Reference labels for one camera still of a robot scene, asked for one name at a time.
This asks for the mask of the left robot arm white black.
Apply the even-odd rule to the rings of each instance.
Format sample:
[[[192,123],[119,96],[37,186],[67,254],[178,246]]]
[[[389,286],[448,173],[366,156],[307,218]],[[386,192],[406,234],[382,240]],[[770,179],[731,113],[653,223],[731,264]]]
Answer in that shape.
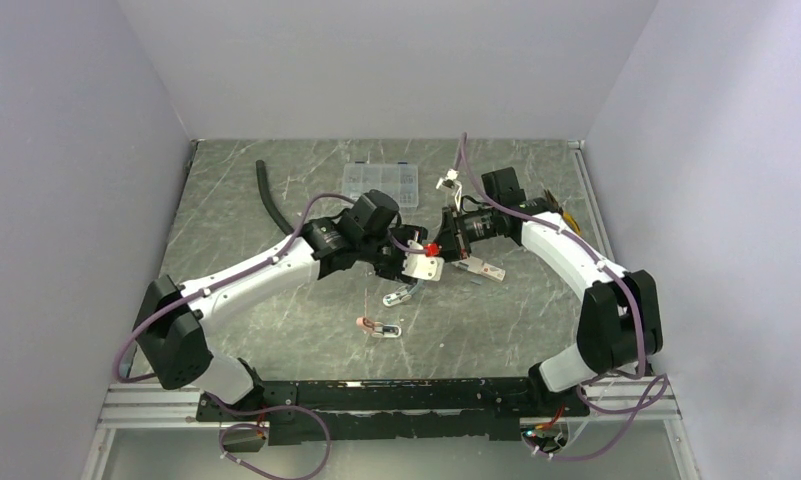
[[[215,351],[209,333],[285,290],[322,280],[358,262],[384,279],[439,280],[444,261],[420,239],[424,228],[397,222],[399,207],[371,190],[339,214],[303,217],[280,243],[217,273],[177,283],[168,275],[147,288],[132,342],[162,388],[194,386],[217,397],[239,420],[262,406],[263,383],[244,360]]]

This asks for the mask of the blue mini stapler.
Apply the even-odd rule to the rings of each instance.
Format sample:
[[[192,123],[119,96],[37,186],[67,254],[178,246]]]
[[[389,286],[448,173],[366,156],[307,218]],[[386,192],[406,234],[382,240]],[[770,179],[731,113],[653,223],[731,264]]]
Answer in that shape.
[[[423,281],[418,280],[414,283],[406,284],[398,288],[393,293],[384,295],[382,303],[385,307],[392,308],[409,301],[423,286]]]

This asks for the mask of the pink mini stapler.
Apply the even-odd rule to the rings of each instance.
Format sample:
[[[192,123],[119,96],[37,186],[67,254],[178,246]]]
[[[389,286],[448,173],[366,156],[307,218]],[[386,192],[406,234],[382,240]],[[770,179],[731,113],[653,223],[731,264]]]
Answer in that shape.
[[[395,339],[402,335],[402,328],[400,326],[375,322],[368,317],[358,317],[356,325],[365,334],[375,338]]]

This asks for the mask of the white staple box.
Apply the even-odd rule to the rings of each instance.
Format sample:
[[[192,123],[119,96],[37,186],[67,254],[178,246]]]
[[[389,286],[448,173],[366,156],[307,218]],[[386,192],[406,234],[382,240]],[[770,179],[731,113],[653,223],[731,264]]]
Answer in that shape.
[[[476,257],[459,260],[454,265],[461,270],[492,281],[502,282],[505,279],[506,272],[502,268],[493,266]]]

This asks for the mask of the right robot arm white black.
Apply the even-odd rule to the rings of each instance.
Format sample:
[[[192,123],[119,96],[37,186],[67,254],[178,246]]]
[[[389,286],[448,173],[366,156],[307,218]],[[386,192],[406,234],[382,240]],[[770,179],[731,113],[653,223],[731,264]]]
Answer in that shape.
[[[627,270],[586,243],[551,193],[527,198],[513,168],[486,173],[482,183],[483,199],[467,211],[457,171],[439,179],[438,189],[453,201],[442,210],[431,251],[447,262],[466,261],[474,243],[509,238],[552,268],[581,302],[573,342],[531,369],[541,378],[526,388],[530,409],[551,414],[565,390],[627,365],[644,375],[648,356],[663,346],[653,277]]]

